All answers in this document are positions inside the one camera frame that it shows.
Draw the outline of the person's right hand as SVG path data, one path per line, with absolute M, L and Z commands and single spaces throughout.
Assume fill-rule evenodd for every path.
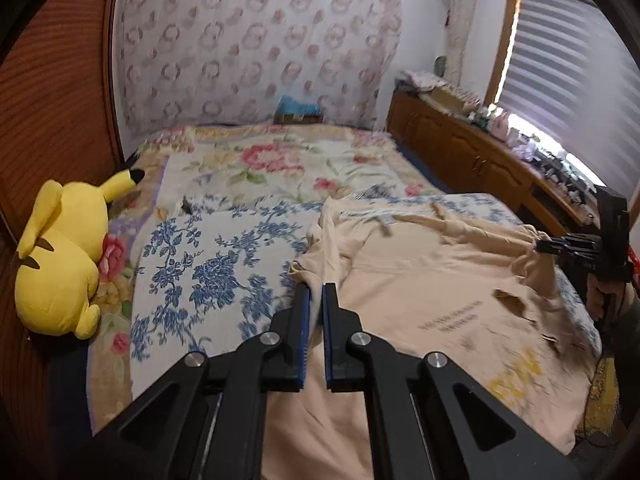
M 587 310 L 599 330 L 634 330 L 639 326 L 639 297 L 631 282 L 587 280 Z

